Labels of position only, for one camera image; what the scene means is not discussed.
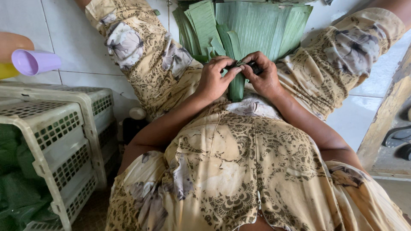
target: yellow container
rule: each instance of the yellow container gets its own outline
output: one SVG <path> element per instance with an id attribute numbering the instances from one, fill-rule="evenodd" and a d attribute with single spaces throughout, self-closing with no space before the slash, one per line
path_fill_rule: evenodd
<path id="1" fill-rule="evenodd" d="M 12 63 L 0 63 L 0 79 L 18 76 L 20 73 Z"/>

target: zipper pull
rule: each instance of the zipper pull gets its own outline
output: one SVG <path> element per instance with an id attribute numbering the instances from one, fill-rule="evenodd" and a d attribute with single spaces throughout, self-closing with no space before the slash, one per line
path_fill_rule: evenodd
<path id="1" fill-rule="evenodd" d="M 260 191 L 257 191 L 257 200 L 258 200 L 258 209 L 260 209 L 260 210 L 261 210 Z"/>

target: lavender plastic cup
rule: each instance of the lavender plastic cup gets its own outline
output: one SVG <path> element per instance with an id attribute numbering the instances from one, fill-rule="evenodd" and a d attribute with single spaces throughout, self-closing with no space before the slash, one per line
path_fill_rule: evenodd
<path id="1" fill-rule="evenodd" d="M 47 51 L 18 49 L 12 53 L 12 62 L 20 73 L 27 76 L 34 76 L 61 67 L 60 58 L 55 53 Z"/>

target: white bottle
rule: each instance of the white bottle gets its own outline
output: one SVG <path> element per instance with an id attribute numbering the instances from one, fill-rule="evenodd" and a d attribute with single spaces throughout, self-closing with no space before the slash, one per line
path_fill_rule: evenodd
<path id="1" fill-rule="evenodd" d="M 139 108 L 139 107 L 135 107 L 130 109 L 129 115 L 131 118 L 135 119 L 135 120 L 142 120 L 145 118 L 145 116 L 147 115 L 147 113 L 145 112 L 144 109 Z"/>

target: sandal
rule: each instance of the sandal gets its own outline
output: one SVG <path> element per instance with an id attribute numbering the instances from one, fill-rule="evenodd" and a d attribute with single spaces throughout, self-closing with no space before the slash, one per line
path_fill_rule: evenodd
<path id="1" fill-rule="evenodd" d="M 396 156 L 405 160 L 411 160 L 411 144 L 407 144 L 398 149 Z"/>
<path id="2" fill-rule="evenodd" d="M 411 126 L 390 130 L 383 142 L 388 148 L 395 148 L 403 143 L 411 143 Z"/>

